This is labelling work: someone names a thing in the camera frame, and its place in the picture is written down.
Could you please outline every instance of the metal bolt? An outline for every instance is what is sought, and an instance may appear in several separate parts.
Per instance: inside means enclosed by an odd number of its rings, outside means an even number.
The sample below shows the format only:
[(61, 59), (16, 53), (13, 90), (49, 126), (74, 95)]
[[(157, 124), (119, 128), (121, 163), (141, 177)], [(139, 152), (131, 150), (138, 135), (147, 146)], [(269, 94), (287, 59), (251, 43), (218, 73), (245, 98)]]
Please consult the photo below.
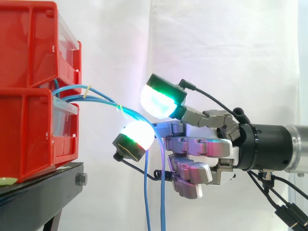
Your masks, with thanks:
[(78, 173), (76, 175), (75, 183), (78, 186), (86, 186), (88, 182), (88, 175), (87, 173)]

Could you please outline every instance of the white fabric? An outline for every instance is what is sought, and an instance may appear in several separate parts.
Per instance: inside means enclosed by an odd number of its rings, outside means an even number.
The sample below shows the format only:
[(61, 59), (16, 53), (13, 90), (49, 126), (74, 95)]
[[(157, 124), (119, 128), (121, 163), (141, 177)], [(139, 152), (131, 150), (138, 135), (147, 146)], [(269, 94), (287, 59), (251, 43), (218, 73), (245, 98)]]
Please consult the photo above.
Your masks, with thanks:
[[(152, 72), (173, 83), (185, 78), (228, 107), (244, 108), (254, 123), (298, 121), (295, 0), (56, 2), (82, 42), (83, 83), (153, 122), (139, 104)], [(219, 109), (197, 92), (189, 92), (187, 105)], [(78, 160), (89, 180), (63, 210), (60, 231), (146, 230), (143, 176), (112, 157), (112, 141), (127, 123), (115, 108), (81, 103)], [(161, 168), (157, 144), (150, 155), (152, 173)], [(247, 174), (236, 174), (225, 185), (203, 187), (199, 200), (181, 198), (166, 182), (167, 230), (286, 230)], [(281, 184), (276, 189), (286, 193)], [(160, 230), (159, 190), (159, 182), (149, 182), (153, 231)]]

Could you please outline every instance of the robotic hand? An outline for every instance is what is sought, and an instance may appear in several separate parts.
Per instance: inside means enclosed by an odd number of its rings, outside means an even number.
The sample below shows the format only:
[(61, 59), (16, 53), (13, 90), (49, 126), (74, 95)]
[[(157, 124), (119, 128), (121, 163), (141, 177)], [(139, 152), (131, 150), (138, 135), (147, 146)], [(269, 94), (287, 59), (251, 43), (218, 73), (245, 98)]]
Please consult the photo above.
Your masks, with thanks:
[[(224, 111), (198, 112), (185, 106), (185, 88), (205, 95)], [(178, 85), (173, 85), (154, 74), (141, 92), (141, 104), (157, 118), (177, 119), (155, 123), (153, 126), (164, 139), (166, 150), (173, 152), (168, 158), (171, 172), (166, 172), (166, 180), (173, 182), (174, 190), (180, 196), (188, 199), (200, 198), (201, 184), (223, 184), (235, 177), (233, 169), (242, 169), (276, 209), (277, 216), (293, 230), (308, 231), (308, 216), (273, 189), (274, 180), (288, 184), (306, 199), (308, 196), (287, 180), (272, 174), (273, 171), (282, 170), (301, 175), (308, 172), (308, 127), (251, 124), (241, 108), (231, 111), (184, 79)], [(139, 161), (146, 149), (136, 144), (127, 145), (126, 140), (119, 137), (114, 145), (117, 147), (114, 156), (116, 160), (144, 173), (123, 158)], [(158, 170), (154, 178), (148, 177), (160, 180), (157, 173)], [(255, 178), (262, 181), (263, 188)], [(285, 205), (275, 204), (269, 196), (269, 190)]]
[(168, 162), (174, 189), (188, 199), (202, 197), (200, 184), (220, 185), (234, 178), (234, 168), (259, 170), (269, 183), (273, 171), (307, 172), (308, 146), (303, 142), (308, 140), (307, 127), (237, 124), (240, 136), (231, 141), (220, 128), (221, 139), (212, 129), (196, 129), (181, 121), (154, 126), (173, 152)]

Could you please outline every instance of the blue tube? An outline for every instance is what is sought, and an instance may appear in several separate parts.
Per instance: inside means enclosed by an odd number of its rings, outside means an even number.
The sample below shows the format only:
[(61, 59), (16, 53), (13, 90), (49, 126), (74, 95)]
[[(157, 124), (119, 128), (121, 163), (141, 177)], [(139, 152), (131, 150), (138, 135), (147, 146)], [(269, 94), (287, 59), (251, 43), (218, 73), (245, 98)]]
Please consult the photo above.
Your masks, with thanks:
[(55, 79), (53, 80), (53, 82), (54, 82), (54, 88), (55, 88), (56, 90), (59, 89), (59, 82), (58, 82), (58, 80), (55, 78)]
[(144, 194), (144, 203), (145, 203), (146, 222), (148, 225), (148, 231), (151, 231), (150, 212), (149, 212), (149, 205), (148, 205), (148, 192), (147, 192), (148, 177), (146, 175), (148, 173), (148, 160), (149, 160), (149, 150), (147, 150), (145, 153), (143, 194)]
[[(80, 98), (80, 96), (76, 97), (76, 98), (71, 98), (70, 100), (68, 100), (68, 102), (73, 102), (73, 101), (77, 101), (77, 102), (82, 102), (82, 101), (86, 101), (86, 102), (97, 102), (97, 103), (104, 103), (104, 104), (108, 104), (108, 105), (112, 105), (117, 107), (118, 104), (113, 103), (113, 102), (109, 102), (100, 98)], [(166, 215), (165, 215), (165, 165), (166, 165), (166, 159), (165, 159), (165, 148), (164, 148), (164, 144), (162, 141), (162, 138), (160, 137), (159, 133), (157, 132), (156, 128), (153, 126), (153, 124), (147, 120), (144, 116), (142, 116), (140, 113), (129, 109), (127, 107), (123, 107), (123, 111), (125, 113), (127, 113), (128, 115), (134, 115), (136, 117), (138, 117), (139, 119), (149, 123), (151, 125), (151, 127), (154, 130), (154, 133), (156, 135), (156, 138), (158, 140), (159, 143), (159, 147), (160, 147), (160, 151), (161, 151), (161, 157), (162, 157), (162, 179), (161, 179), (161, 193), (160, 193), (160, 226), (161, 226), (161, 231), (166, 231)]]
[[(61, 87), (57, 90), (54, 90), (52, 92), (53, 95), (57, 94), (57, 93), (60, 93), (61, 91), (64, 91), (64, 90), (70, 90), (70, 89), (76, 89), (76, 88), (84, 88), (84, 89), (87, 89), (88, 86), (87, 85), (81, 85), (81, 84), (75, 84), (75, 85), (69, 85), (69, 86), (65, 86), (65, 87)], [(109, 98), (108, 96), (106, 96), (105, 94), (99, 92), (98, 90), (94, 89), (94, 88), (89, 88), (90, 91), (102, 96), (103, 98), (109, 100), (110, 102), (115, 102), (113, 101), (111, 98)]]

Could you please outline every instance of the black cable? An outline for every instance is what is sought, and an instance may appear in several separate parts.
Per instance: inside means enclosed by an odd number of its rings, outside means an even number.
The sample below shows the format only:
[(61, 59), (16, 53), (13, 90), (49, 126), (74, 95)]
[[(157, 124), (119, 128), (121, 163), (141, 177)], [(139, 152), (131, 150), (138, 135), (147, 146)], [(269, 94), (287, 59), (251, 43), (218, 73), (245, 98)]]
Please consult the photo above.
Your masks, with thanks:
[(215, 99), (213, 96), (211, 96), (210, 94), (206, 93), (205, 91), (196, 88), (195, 91), (205, 95), (206, 97), (208, 97), (209, 99), (211, 99), (212, 101), (214, 101), (215, 103), (217, 103), (219, 106), (221, 106), (223, 109), (225, 109), (227, 112), (229, 112), (231, 115), (233, 115), (235, 118), (237, 118), (237, 114), (234, 113), (233, 111), (231, 111), (228, 107), (226, 107), (225, 105), (223, 105), (219, 100)]
[[(134, 170), (144, 174), (144, 171), (140, 168), (138, 168), (137, 166), (132, 165), (130, 162), (127, 162), (126, 160), (121, 160), (121, 162), (123, 162), (124, 164), (126, 164), (127, 166), (133, 168)], [(152, 177), (150, 174), (146, 174), (146, 176), (154, 181), (158, 181), (162, 179), (162, 170), (155, 170), (154, 171), (154, 177)], [(170, 171), (165, 171), (165, 181), (172, 181), (172, 172)]]
[(267, 200), (269, 201), (269, 203), (275, 208), (278, 209), (279, 206), (273, 201), (273, 199), (270, 197), (270, 195), (268, 193), (266, 193), (264, 191), (264, 189), (262, 189), (262, 187), (259, 185), (259, 183), (256, 181), (256, 179), (251, 175), (251, 173), (247, 172), (248, 175), (250, 176), (250, 178), (252, 179), (252, 181), (255, 183), (255, 185), (260, 189), (260, 191), (265, 195), (265, 197), (267, 198)]
[(266, 187), (268, 187), (269, 190), (271, 190), (280, 200), (282, 200), (282, 202), (284, 202), (286, 205), (289, 204), (279, 193), (276, 192), (276, 190), (274, 190), (274, 189), (266, 182), (266, 180), (262, 179), (260, 176), (258, 176), (258, 174), (254, 173), (253, 171), (248, 171), (248, 173), (252, 174), (252, 175), (255, 176), (258, 180), (260, 180), (262, 183), (264, 183), (264, 184), (266, 185)]
[(279, 180), (287, 185), (289, 185), (292, 189), (294, 189), (295, 191), (297, 191), (299, 194), (301, 194), (306, 200), (308, 200), (308, 195), (305, 194), (303, 191), (301, 191), (298, 187), (296, 187), (295, 185), (293, 185), (291, 182), (289, 182), (288, 180), (281, 178), (281, 177), (277, 177), (277, 176), (273, 176), (274, 180)]

